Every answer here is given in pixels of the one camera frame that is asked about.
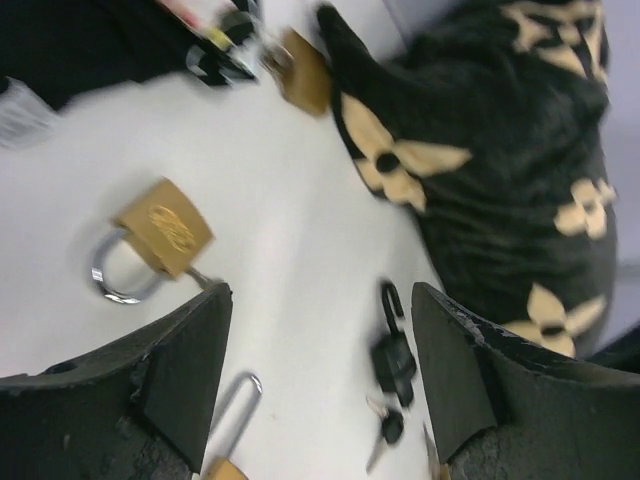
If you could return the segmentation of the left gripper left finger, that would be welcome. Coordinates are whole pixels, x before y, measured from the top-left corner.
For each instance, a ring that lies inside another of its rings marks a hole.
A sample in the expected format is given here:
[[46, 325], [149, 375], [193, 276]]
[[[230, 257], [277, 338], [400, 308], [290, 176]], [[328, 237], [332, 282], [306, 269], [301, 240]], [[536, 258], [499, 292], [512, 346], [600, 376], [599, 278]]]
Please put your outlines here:
[[4, 479], [189, 479], [201, 471], [233, 310], [218, 282], [38, 375], [1, 380]]

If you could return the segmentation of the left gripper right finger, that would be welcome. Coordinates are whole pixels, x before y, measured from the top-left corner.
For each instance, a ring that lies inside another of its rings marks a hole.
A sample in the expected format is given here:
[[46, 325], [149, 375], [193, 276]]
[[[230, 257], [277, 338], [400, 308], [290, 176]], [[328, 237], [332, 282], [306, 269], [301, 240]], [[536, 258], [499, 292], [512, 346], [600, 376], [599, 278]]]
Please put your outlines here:
[[638, 478], [638, 373], [546, 350], [427, 283], [414, 285], [411, 313], [451, 478]]

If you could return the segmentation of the medium brass padlock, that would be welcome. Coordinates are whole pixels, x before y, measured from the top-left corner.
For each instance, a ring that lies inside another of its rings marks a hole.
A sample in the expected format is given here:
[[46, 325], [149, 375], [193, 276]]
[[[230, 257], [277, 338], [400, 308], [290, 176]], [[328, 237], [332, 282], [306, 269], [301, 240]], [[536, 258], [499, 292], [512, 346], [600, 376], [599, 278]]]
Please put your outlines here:
[[[112, 230], [97, 246], [91, 262], [93, 284], [104, 298], [121, 305], [139, 304], [164, 282], [183, 274], [205, 289], [212, 280], [193, 262], [213, 241], [214, 233], [197, 207], [175, 183], [163, 177], [113, 218]], [[117, 290], [105, 273], [107, 257], [120, 242], [127, 243], [154, 271], [154, 276], [133, 292]]]

